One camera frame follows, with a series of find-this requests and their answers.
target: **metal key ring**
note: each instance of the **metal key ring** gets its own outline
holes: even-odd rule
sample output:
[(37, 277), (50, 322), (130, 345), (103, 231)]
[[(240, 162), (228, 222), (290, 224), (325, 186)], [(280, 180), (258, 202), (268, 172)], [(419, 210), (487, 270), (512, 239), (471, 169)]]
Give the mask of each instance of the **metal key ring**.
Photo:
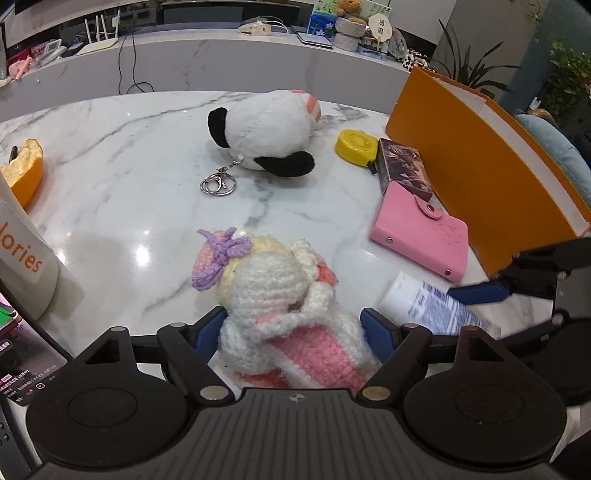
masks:
[[(232, 185), (228, 187), (226, 181), (230, 180)], [(209, 182), (214, 181), (217, 183), (217, 188), (212, 190), (209, 188)], [(218, 172), (210, 175), (205, 180), (201, 182), (201, 191), (203, 193), (207, 193), (208, 195), (214, 195), (216, 197), (224, 197), (226, 195), (230, 195), (234, 190), (236, 190), (236, 179), (226, 172)]]

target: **decorative plate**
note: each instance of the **decorative plate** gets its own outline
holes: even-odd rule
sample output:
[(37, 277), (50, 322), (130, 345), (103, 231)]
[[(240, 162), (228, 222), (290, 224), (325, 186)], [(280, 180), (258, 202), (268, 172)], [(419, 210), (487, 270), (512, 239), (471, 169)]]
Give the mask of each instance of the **decorative plate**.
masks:
[(400, 30), (394, 28), (392, 31), (392, 37), (388, 43), (388, 53), (395, 59), (401, 60), (406, 55), (407, 51), (406, 40), (404, 40)]

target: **keyring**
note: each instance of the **keyring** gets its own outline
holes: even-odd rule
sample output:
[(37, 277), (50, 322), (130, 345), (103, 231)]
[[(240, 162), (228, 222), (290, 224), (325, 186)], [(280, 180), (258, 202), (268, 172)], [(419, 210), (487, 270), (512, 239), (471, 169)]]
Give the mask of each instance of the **keyring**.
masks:
[[(234, 190), (236, 190), (236, 179), (228, 173), (228, 170), (230, 170), (232, 167), (235, 167), (236, 165), (240, 165), (243, 160), (244, 157), (239, 155), (231, 165), (226, 165), (225, 167), (219, 168), (216, 173), (210, 175), (201, 182), (201, 191), (203, 193), (207, 193), (208, 195), (214, 195), (215, 197), (225, 197), (226, 195), (230, 195)], [(228, 180), (231, 182), (231, 186), (229, 187), (226, 183)], [(210, 182), (215, 182), (217, 184), (217, 188), (215, 190), (209, 188)]]
[[(209, 187), (210, 182), (215, 182), (217, 184), (217, 188), (215, 188), (215, 190), (212, 190)], [(216, 197), (230, 195), (234, 190), (236, 190), (236, 179), (224, 171), (214, 173), (201, 182), (201, 191)]]

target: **black plush ear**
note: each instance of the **black plush ear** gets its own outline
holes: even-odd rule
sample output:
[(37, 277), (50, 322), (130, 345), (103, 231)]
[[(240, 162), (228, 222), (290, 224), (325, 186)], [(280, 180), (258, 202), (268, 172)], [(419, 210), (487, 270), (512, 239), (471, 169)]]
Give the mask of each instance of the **black plush ear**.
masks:
[(301, 177), (314, 169), (314, 157), (308, 152), (295, 152), (285, 158), (257, 157), (254, 161), (278, 177)]
[(207, 126), (209, 127), (209, 133), (213, 138), (213, 141), (222, 148), (230, 148), (228, 141), (226, 140), (226, 115), (228, 110), (224, 107), (216, 108), (209, 112), (207, 117)]

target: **black cable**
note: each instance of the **black cable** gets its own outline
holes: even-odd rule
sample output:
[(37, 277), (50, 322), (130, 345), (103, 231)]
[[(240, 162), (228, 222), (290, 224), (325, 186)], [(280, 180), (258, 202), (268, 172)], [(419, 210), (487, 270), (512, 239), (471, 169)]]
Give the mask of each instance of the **black cable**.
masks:
[[(120, 95), (122, 95), (121, 83), (123, 82), (123, 73), (121, 72), (121, 51), (123, 50), (123, 44), (125, 43), (125, 40), (127, 40), (128, 35), (129, 35), (129, 33), (125, 34), (123, 42), (121, 42), (121, 46), (119, 48), (119, 56), (117, 59), (117, 64), (118, 64), (118, 68), (119, 68), (119, 85), (117, 87), (117, 91), (119, 92)], [(142, 93), (146, 93), (146, 91), (140, 85), (147, 85), (152, 89), (152, 92), (155, 92), (154, 87), (150, 82), (138, 82), (137, 80), (135, 80), (135, 66), (136, 66), (137, 60), (138, 60), (138, 53), (135, 48), (135, 29), (134, 29), (134, 27), (131, 27), (131, 41), (134, 45), (134, 66), (131, 70), (131, 79), (133, 80), (133, 83), (127, 89), (127, 92), (125, 92), (125, 94), (127, 95), (133, 87), (136, 87)]]
[(146, 93), (146, 91), (144, 89), (142, 89), (142, 87), (140, 87), (140, 85), (148, 85), (150, 86), (150, 88), (152, 89), (152, 92), (154, 92), (154, 87), (152, 86), (152, 84), (150, 82), (137, 82), (137, 80), (135, 80), (135, 64), (137, 63), (138, 60), (138, 54), (135, 50), (135, 30), (132, 28), (131, 30), (131, 42), (134, 45), (134, 67), (131, 70), (131, 79), (134, 81), (133, 84), (131, 85), (131, 87), (129, 87), (127, 89), (127, 93), (129, 93), (129, 91), (133, 88), (133, 87), (137, 87), (137, 89), (142, 92), (142, 93)]
[(123, 72), (121, 72), (121, 50), (123, 50), (123, 44), (127, 40), (127, 34), (123, 37), (123, 42), (121, 42), (121, 46), (119, 47), (119, 56), (117, 57), (117, 67), (119, 68), (119, 86), (117, 87), (117, 91), (121, 95), (121, 82), (123, 82)]

